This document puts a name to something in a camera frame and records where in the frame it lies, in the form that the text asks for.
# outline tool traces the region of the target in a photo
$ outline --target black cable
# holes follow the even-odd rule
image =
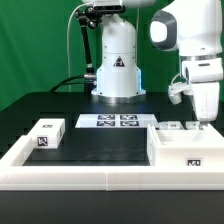
[[[67,78],[67,79],[63,80],[62,82],[58,83],[58,84],[57,84],[56,86],[54,86],[53,88],[51,88],[49,92],[53,93],[53,92],[55,92],[56,89],[58,89],[58,88],[59,88],[60,86],[62,86],[63,84],[65,84],[65,83],[67,83],[67,82],[69,82],[69,81],[72,81],[72,80],[74,80],[74,79],[81,79],[81,78],[84,78],[84,76],[83,76],[83,75],[80,75],[80,76],[72,76],[72,77],[70,77],[70,78]]]

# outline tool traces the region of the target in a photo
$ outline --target white block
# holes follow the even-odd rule
[[[151,165],[223,167],[224,138],[211,126],[204,130],[156,130],[148,127]]]
[[[58,148],[64,133],[64,119],[40,119],[28,136],[32,136],[34,148],[48,149]]]

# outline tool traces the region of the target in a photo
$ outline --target white platform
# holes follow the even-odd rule
[[[0,190],[224,190],[221,163],[218,167],[23,166],[32,151],[32,136],[22,136],[0,160]]]

